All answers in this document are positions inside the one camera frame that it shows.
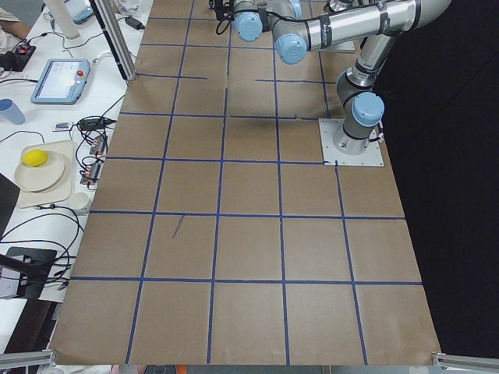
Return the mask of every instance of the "yellow lemon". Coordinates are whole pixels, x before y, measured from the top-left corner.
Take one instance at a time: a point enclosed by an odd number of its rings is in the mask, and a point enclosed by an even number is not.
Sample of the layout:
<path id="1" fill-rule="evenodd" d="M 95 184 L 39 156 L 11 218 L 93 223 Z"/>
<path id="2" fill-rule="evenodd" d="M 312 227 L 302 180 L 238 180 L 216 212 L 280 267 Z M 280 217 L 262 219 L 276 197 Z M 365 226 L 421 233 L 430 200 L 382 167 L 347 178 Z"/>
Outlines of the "yellow lemon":
<path id="1" fill-rule="evenodd" d="M 44 150 L 31 150 L 23 157 L 23 164 L 27 166 L 41 166 L 47 162 L 48 153 Z"/>

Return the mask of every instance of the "person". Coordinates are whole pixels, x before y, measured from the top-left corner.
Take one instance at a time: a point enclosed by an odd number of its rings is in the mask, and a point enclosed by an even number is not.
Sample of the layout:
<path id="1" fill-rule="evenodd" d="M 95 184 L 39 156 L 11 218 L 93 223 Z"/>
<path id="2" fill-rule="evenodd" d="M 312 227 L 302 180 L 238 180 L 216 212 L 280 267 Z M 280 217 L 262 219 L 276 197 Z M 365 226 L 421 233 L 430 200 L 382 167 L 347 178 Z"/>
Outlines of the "person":
<path id="1" fill-rule="evenodd" d="M 19 41 L 26 39 L 30 28 L 13 14 L 0 8 L 0 53 L 13 49 Z"/>

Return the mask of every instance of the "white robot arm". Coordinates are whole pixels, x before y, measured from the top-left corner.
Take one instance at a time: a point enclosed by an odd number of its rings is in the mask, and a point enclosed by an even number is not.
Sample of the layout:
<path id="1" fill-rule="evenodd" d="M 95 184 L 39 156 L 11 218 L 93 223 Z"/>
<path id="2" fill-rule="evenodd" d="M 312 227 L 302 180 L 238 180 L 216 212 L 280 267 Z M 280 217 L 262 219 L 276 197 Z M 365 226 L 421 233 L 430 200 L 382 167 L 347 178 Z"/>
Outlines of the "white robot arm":
<path id="1" fill-rule="evenodd" d="M 271 31 L 275 49 L 286 64 L 303 60 L 308 51 L 366 37 L 354 66 L 337 80 L 337 92 L 346 112 L 342 131 L 334 137 L 343 153 L 362 153 L 369 135 L 384 113 L 383 101 L 371 92 L 377 75 L 398 35 L 435 20 L 451 0 L 327 1 L 325 13 L 302 19 L 299 0 L 214 0 L 219 21 L 233 20 L 239 37 L 255 41 Z"/>

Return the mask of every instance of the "white plate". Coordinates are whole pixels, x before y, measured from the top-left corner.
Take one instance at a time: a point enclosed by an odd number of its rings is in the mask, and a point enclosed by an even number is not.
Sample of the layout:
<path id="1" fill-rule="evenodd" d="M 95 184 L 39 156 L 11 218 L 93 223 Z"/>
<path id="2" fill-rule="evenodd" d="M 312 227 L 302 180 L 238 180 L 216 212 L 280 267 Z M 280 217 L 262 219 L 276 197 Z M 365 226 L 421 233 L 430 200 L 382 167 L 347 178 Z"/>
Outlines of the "white plate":
<path id="1" fill-rule="evenodd" d="M 41 166 L 27 166 L 21 161 L 14 172 L 14 182 L 24 191 L 42 191 L 54 185 L 64 173 L 64 157 L 48 152 L 47 162 Z"/>

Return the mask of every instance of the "white tube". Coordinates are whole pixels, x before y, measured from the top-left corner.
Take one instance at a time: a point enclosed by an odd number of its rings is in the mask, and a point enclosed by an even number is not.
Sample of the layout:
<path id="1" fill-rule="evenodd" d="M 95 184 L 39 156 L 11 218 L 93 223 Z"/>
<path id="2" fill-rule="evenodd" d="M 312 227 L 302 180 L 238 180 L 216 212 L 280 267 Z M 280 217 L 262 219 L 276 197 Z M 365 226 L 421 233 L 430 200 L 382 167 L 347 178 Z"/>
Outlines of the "white tube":
<path id="1" fill-rule="evenodd" d="M 44 0 L 44 3 L 67 39 L 76 39 L 80 36 L 80 32 L 76 28 L 73 18 L 65 7 L 63 0 Z"/>

